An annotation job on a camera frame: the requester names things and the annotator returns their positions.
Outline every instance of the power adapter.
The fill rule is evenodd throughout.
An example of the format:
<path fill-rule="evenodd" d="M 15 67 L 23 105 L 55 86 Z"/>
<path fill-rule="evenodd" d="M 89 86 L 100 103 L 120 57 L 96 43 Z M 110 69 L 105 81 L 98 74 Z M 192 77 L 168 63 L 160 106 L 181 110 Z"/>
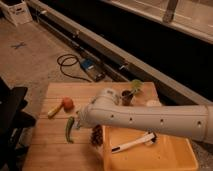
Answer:
<path fill-rule="evenodd" d="M 90 59 L 80 60 L 80 66 L 95 82 L 98 82 L 105 77 L 105 73 L 100 68 L 98 68 L 97 65 L 95 65 Z"/>

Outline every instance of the yellow object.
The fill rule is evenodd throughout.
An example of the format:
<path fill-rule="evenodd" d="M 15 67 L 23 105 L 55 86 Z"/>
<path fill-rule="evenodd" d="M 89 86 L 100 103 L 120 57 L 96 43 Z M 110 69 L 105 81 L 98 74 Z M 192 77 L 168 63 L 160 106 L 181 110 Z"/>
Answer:
<path fill-rule="evenodd" d="M 53 116 L 55 116 L 56 113 L 58 113 L 61 108 L 63 107 L 63 104 L 61 103 L 60 105 L 56 106 L 55 108 L 51 109 L 48 113 L 47 116 L 49 119 L 53 118 Z"/>
<path fill-rule="evenodd" d="M 141 137 L 143 131 L 104 127 L 105 171 L 196 171 L 198 163 L 188 139 L 157 134 L 156 144 L 139 144 L 112 153 L 112 147 Z"/>

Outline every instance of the pine cone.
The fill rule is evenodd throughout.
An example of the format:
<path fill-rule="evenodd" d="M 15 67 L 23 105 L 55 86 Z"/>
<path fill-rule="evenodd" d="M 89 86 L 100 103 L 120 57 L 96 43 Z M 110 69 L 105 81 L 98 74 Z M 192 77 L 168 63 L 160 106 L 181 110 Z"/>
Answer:
<path fill-rule="evenodd" d="M 103 144 L 103 137 L 102 137 L 102 127 L 101 125 L 96 125 L 92 129 L 92 134 L 90 138 L 91 144 L 95 147 L 101 146 Z"/>

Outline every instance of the white marker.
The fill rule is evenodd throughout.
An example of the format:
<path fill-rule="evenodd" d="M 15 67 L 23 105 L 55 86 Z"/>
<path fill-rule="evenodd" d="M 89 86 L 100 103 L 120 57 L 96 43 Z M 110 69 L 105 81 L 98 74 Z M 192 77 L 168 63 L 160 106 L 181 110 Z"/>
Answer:
<path fill-rule="evenodd" d="M 138 138 L 134 141 L 130 141 L 128 143 L 121 144 L 121 145 L 118 145 L 118 146 L 112 148 L 112 153 L 117 153 L 117 152 L 129 149 L 129 148 L 131 148 L 135 145 L 138 145 L 138 144 L 141 144 L 141 143 L 146 143 L 146 142 L 149 142 L 149 141 L 152 141 L 154 143 L 156 141 L 156 138 L 157 138 L 157 136 L 153 132 L 145 133 L 141 138 Z"/>

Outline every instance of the gray floor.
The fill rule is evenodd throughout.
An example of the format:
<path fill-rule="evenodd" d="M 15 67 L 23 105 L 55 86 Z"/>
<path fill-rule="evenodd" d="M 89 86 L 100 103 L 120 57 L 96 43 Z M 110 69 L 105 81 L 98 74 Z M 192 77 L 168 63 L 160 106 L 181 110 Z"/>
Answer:
<path fill-rule="evenodd" d="M 21 42 L 25 46 L 14 49 L 13 45 Z M 26 111 L 37 117 L 42 100 L 50 82 L 77 82 L 79 80 L 63 76 L 56 63 L 58 56 L 75 53 L 51 33 L 35 22 L 14 27 L 4 19 L 0 19 L 0 75 L 12 86 L 27 86 L 26 99 L 29 105 Z M 67 70 L 68 73 L 87 77 L 79 66 Z M 29 144 L 31 131 L 23 137 Z M 201 170 L 213 170 L 213 148 L 192 142 Z"/>

